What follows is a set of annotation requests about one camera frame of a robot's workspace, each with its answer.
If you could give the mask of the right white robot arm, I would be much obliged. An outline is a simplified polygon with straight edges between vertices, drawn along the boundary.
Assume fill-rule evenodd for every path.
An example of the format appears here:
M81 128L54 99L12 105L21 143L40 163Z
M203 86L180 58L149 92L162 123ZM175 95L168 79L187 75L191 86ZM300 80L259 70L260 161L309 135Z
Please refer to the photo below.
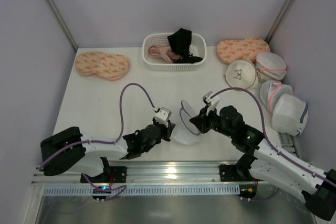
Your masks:
M324 171L267 140L265 133L247 125L233 106L220 111L201 109L190 119L201 133L213 130L231 139L243 153L236 163L243 178L254 178L295 196L320 219L335 214L335 170Z

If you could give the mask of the white mesh bag blue trim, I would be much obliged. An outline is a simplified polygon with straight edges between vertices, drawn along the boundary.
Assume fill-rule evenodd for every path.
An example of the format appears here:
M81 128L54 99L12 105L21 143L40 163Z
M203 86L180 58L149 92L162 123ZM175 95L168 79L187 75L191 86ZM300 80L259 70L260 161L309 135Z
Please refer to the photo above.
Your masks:
M195 116L197 113L193 107L187 101L182 100L171 140L183 145L197 144L201 140L201 132L190 122L190 119Z

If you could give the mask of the black bra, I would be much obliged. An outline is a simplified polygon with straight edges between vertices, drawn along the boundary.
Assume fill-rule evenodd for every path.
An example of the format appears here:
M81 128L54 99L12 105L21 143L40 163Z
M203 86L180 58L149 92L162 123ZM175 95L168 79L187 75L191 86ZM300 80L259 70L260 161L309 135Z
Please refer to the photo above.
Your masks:
M167 37L172 51L180 55L181 58L177 60L176 64L194 64L201 62L203 59L198 56L193 56L190 52L190 45L192 42L192 32L180 28L177 32Z

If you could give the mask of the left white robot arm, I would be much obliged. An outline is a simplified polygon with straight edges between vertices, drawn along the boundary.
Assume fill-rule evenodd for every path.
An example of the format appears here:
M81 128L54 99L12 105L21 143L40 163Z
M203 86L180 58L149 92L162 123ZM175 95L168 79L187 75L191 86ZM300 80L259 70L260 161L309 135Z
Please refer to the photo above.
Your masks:
M119 140L93 138L82 134L77 126L63 130L40 143L43 162L39 171L45 176L56 176L66 171L96 177L107 170L109 159L135 159L149 152L162 140L170 141L175 124L153 119L142 130L122 136Z

